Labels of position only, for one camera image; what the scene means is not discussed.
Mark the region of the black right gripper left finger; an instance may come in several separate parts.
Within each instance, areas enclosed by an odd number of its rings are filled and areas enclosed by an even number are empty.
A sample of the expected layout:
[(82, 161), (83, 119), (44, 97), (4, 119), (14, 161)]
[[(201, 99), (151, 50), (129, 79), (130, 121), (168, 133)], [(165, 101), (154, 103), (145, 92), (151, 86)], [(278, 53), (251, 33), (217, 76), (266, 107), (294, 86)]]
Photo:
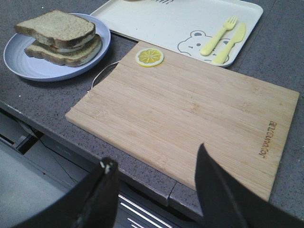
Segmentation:
[(118, 163), (106, 157), (72, 189), (23, 166), (9, 181), (11, 228), (112, 228), (118, 211)]

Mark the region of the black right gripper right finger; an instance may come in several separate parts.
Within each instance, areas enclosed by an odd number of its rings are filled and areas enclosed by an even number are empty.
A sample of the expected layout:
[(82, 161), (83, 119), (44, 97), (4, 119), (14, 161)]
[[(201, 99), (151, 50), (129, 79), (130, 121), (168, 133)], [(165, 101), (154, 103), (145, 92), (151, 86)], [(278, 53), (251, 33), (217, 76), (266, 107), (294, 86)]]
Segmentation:
[(304, 222), (273, 206), (226, 172), (200, 145), (195, 186), (207, 228), (302, 228)]

